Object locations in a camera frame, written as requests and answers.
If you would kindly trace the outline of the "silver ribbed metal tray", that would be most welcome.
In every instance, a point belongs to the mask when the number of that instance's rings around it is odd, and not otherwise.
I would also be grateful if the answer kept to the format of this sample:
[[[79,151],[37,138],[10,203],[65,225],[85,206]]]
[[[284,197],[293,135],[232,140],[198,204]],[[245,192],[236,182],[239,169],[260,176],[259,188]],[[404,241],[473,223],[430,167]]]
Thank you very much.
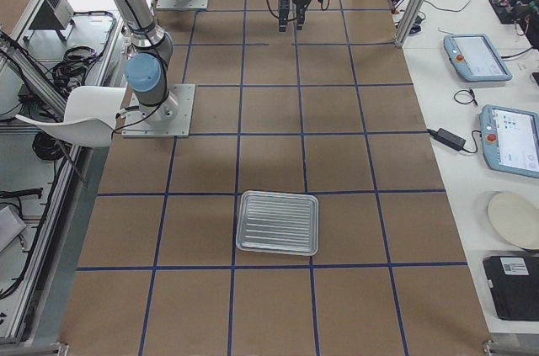
[[[241,195],[236,246],[310,257],[319,247],[319,202],[310,194],[248,190]]]

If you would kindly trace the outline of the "upper blue teach pendant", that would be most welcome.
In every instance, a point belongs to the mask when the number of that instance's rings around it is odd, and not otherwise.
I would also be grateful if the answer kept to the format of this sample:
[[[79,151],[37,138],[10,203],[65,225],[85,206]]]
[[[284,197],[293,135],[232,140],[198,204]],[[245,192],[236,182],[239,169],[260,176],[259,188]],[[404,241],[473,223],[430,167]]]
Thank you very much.
[[[456,73],[467,82],[505,82],[512,74],[485,34],[446,35],[443,46]]]

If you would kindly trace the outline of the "blue teach pendant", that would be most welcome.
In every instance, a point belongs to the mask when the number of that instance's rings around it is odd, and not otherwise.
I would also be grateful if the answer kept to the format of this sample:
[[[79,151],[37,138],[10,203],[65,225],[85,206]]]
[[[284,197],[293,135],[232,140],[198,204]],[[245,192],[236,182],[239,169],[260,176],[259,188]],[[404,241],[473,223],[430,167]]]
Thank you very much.
[[[446,35],[443,46],[456,73],[467,82],[505,82],[512,74],[485,34]]]
[[[488,104],[479,121],[483,157],[491,169],[538,178],[538,114]]]

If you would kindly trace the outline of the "black power adapter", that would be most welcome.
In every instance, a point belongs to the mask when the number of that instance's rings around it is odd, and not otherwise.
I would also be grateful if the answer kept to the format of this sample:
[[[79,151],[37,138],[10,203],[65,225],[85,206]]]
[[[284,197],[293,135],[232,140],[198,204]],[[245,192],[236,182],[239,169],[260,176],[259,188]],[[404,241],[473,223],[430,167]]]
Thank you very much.
[[[458,135],[455,135],[451,133],[450,131],[439,128],[438,130],[427,130],[429,135],[439,143],[450,147],[451,149],[455,151],[462,151],[464,149],[464,146],[466,144],[466,140],[461,138]]]

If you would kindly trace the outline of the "white plastic chair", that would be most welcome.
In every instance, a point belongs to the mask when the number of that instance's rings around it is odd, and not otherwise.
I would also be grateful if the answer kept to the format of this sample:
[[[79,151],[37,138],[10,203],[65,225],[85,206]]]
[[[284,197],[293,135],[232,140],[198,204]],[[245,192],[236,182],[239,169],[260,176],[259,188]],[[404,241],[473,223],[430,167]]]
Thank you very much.
[[[116,127],[115,116],[126,88],[80,86],[71,91],[62,122],[42,122],[16,114],[17,120],[34,125],[67,143],[90,148],[109,147]]]

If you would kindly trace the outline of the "grey vented box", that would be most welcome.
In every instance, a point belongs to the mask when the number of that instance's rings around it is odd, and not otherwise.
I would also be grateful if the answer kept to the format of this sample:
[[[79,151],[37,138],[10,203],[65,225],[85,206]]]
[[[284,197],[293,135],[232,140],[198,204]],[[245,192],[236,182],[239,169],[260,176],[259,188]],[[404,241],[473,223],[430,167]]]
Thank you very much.
[[[67,0],[44,0],[29,31],[55,31],[61,41],[66,41],[74,26],[73,16],[73,8]]]

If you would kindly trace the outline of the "lower blue teach pendant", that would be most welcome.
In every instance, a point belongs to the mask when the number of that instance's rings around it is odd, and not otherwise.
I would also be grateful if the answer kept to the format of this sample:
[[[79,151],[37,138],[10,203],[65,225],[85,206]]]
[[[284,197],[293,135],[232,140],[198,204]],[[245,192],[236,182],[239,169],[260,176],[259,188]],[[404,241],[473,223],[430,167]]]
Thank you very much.
[[[538,178],[538,114],[488,104],[479,121],[483,157],[491,169]]]

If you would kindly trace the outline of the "beige round plate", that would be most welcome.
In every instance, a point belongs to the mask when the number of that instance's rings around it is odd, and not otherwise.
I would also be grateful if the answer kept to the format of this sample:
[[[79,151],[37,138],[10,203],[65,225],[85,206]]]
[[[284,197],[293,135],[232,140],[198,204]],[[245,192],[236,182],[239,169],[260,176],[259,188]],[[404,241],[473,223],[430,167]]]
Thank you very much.
[[[538,250],[538,208],[526,198],[497,193],[489,201],[488,218],[507,242],[528,251]]]

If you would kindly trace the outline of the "black tablet with label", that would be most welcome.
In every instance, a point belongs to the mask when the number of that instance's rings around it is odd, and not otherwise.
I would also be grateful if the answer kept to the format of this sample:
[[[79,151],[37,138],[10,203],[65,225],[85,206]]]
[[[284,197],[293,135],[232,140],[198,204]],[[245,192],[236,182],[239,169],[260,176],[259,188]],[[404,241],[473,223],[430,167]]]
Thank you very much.
[[[538,321],[538,257],[491,256],[483,269],[499,319]]]

